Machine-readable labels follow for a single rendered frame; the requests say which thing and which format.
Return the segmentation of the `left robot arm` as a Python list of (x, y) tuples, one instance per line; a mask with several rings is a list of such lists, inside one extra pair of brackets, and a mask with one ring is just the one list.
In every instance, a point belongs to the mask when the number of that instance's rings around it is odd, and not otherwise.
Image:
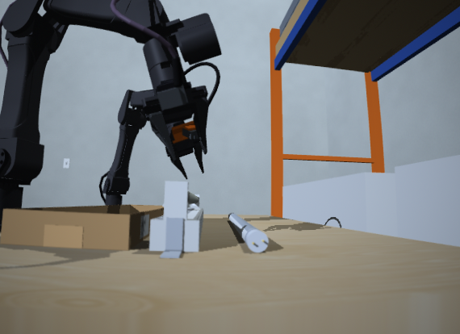
[[(153, 90), (145, 92), (127, 90), (123, 98), (118, 113), (118, 122), (120, 123), (119, 141), (115, 152), (115, 159), (107, 174), (107, 179), (102, 190), (103, 194), (107, 194), (105, 206), (122, 205), (123, 195), (121, 194), (126, 194), (129, 190), (130, 178), (128, 177), (128, 167), (133, 144), (139, 130), (147, 123), (141, 100), (152, 96), (155, 96)], [(129, 108), (129, 103), (130, 106), (136, 107), (136, 109)], [(188, 131), (183, 128), (182, 135), (191, 140), (199, 138), (196, 130)]]

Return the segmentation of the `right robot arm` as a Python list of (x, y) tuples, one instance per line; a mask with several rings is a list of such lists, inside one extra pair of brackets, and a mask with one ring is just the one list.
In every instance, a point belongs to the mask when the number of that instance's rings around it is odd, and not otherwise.
[[(8, 68), (0, 114), (0, 231), (3, 209), (22, 208), (23, 187), (19, 185), (30, 186), (43, 168), (39, 110), (44, 71), (69, 25), (117, 32), (144, 44), (148, 73), (155, 65), (168, 68), (172, 62), (168, 48), (159, 40), (115, 16), (111, 1), (16, 0), (3, 16)], [(37, 13), (42, 2), (47, 11), (43, 16)], [(207, 13), (169, 21), (160, 0), (120, 0), (115, 6), (126, 18), (171, 43), (177, 55), (179, 43), (189, 65), (222, 55)]]

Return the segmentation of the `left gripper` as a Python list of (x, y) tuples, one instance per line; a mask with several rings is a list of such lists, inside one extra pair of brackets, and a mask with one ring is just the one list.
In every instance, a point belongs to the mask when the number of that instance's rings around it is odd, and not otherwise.
[[(179, 124), (181, 124), (181, 123), (179, 123)], [(181, 124), (181, 125), (179, 125), (179, 124), (176, 127), (174, 125), (168, 127), (169, 135), (170, 135), (173, 147), (174, 147), (174, 152), (175, 152), (177, 162), (173, 161), (172, 157), (169, 154), (169, 151), (168, 151), (167, 147), (165, 147), (165, 150), (166, 150), (167, 156), (170, 157), (171, 162), (182, 172), (184, 177), (187, 179), (186, 172), (185, 172), (185, 170), (184, 170), (184, 168), (182, 166), (182, 163), (181, 163), (179, 157), (183, 157), (185, 155), (188, 155), (188, 154), (191, 154), (191, 153), (194, 152), (195, 157), (197, 159), (197, 162), (198, 163), (200, 162), (199, 167), (200, 167), (202, 173), (204, 173), (204, 170), (203, 170), (203, 150), (202, 150), (201, 144), (199, 142), (199, 139), (195, 139), (195, 140), (192, 139), (191, 140), (191, 139), (189, 139), (189, 138), (187, 138), (187, 137), (182, 135), (182, 129), (183, 128), (188, 130), (188, 131), (196, 130), (195, 125), (194, 125), (194, 121), (190, 121), (188, 123), (184, 123), (184, 124)], [(195, 142), (195, 141), (197, 141), (197, 142)], [(198, 158), (197, 154), (199, 155), (199, 158)], [(175, 163), (178, 164), (178, 165), (176, 165)]]

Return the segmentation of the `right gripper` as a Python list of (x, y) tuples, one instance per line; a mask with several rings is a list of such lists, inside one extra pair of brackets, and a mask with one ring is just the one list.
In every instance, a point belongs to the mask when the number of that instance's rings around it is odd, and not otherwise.
[[(207, 101), (207, 88), (206, 86), (197, 86), (191, 88), (190, 81), (186, 81), (186, 76), (184, 74), (183, 67), (181, 67), (181, 71), (182, 84), (184, 86), (186, 96), (188, 99), (188, 103), (186, 105), (178, 106), (172, 109), (165, 109), (161, 111), (161, 106), (159, 99), (157, 97), (157, 92), (169, 90), (176, 87), (173, 80), (173, 62), (170, 63), (168, 68), (163, 69), (161, 64), (155, 65), (153, 68), (151, 68), (151, 70), (149, 71), (149, 76), (156, 97), (152, 96), (148, 98), (143, 98), (141, 100), (147, 121), (150, 121), (153, 132), (167, 147), (169, 154), (173, 158), (174, 162), (177, 162), (177, 159), (175, 156), (174, 147), (169, 137), (169, 132), (166, 124), (175, 123), (178, 121), (192, 118), (191, 110), (193, 110), (194, 112), (194, 125), (199, 137), (201, 147), (203, 149), (203, 153), (204, 155), (207, 154), (206, 128), (209, 107), (209, 103)], [(155, 127), (157, 127), (157, 129)]]

